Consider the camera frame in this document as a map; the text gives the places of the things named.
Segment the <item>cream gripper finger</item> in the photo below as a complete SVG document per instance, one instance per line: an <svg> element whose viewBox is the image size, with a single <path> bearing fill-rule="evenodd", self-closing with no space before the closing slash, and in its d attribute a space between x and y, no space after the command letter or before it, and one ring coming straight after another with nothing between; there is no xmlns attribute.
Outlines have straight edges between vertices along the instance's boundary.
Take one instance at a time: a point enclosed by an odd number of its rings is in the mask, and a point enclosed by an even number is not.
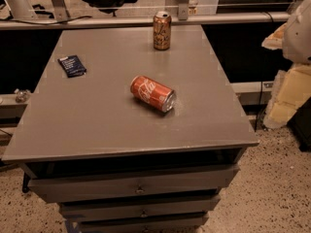
<svg viewBox="0 0 311 233"><path fill-rule="evenodd" d="M289 71L279 70L266 107L263 125L276 129L285 126L311 97L311 65L293 64Z"/></svg>
<svg viewBox="0 0 311 233"><path fill-rule="evenodd" d="M284 32L287 24L278 27L272 34L266 37L261 45L268 50L281 50L283 47Z"/></svg>

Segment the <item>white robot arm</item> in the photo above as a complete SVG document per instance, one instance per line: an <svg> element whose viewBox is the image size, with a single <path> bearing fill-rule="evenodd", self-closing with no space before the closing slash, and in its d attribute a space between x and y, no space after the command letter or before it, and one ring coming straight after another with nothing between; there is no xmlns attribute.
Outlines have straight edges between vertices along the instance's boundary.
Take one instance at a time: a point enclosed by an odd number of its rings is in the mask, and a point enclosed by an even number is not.
<svg viewBox="0 0 311 233"><path fill-rule="evenodd" d="M261 45L281 50L293 65L275 77L263 124L275 129L285 126L311 97L311 0L303 0L286 23L266 37Z"/></svg>

